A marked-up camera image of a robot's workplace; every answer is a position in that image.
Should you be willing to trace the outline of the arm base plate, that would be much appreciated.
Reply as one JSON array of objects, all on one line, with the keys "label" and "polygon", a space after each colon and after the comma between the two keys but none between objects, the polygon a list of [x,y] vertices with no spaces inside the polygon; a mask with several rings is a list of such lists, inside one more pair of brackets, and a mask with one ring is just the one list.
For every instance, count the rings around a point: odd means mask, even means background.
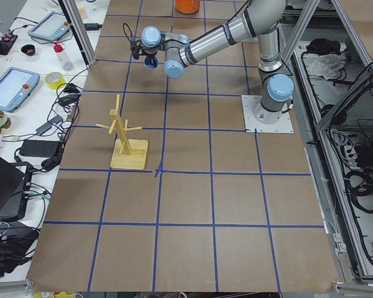
[{"label": "arm base plate", "polygon": [[245,131],[248,133],[293,133],[290,113],[284,104],[281,111],[269,112],[261,106],[262,96],[242,95]]}]

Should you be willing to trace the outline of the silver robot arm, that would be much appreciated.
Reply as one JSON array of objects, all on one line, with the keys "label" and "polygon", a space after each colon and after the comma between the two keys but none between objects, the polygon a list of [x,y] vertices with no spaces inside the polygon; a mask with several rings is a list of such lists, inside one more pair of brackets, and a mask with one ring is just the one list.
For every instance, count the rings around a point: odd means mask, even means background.
[{"label": "silver robot arm", "polygon": [[150,25],[142,30],[141,37],[128,36],[134,59],[145,57],[145,66],[158,65],[156,54],[164,52],[165,74],[180,78],[186,67],[247,38],[259,43],[259,74],[264,95],[259,106],[269,113],[279,113],[291,98],[293,81],[281,69],[283,61],[279,46],[279,20],[287,6],[286,1],[249,1],[241,15],[235,15],[209,32],[188,40],[184,34],[163,32]]}]

